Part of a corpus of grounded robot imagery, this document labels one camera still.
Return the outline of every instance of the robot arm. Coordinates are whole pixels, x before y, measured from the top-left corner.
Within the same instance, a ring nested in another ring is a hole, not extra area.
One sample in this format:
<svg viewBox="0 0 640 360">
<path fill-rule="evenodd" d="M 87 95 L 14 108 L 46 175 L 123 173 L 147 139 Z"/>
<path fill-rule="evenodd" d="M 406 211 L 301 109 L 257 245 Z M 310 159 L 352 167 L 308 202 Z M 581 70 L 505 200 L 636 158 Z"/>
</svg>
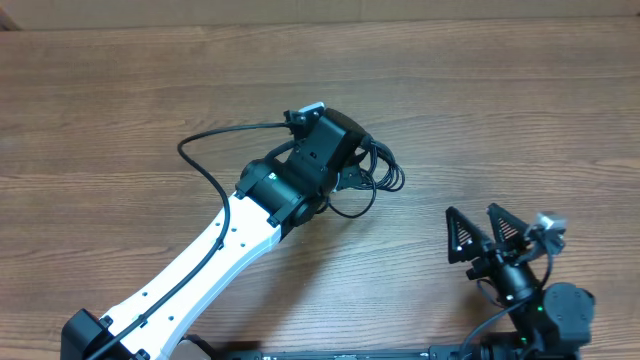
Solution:
<svg viewBox="0 0 640 360">
<path fill-rule="evenodd" d="M 332 192 L 346 188 L 372 190 L 366 211 L 377 189 L 402 188 L 404 173 L 393 154 L 350 118 L 325 108 L 323 103 L 284 115 L 284 124 L 261 127 L 287 127 L 294 140 L 247 165 L 236 192 L 228 199 L 229 212 L 223 209 L 158 276 L 101 319 L 84 309 L 76 313 L 62 330 L 61 359 L 168 359 L 191 324 L 240 271 L 273 249 L 294 227 L 327 207 L 335 210 L 329 199 Z M 210 134 L 247 128 L 252 127 L 194 135 L 181 142 L 178 151 L 218 188 L 219 184 L 186 156 L 181 146 Z M 359 167 L 364 159 L 355 153 L 359 147 L 372 159 L 380 157 L 389 164 L 388 176 L 382 181 L 373 180 L 373 162 L 368 170 Z M 287 150 L 291 153 L 285 162 L 276 159 Z M 226 216 L 229 223 L 225 234 Z"/>
</svg>

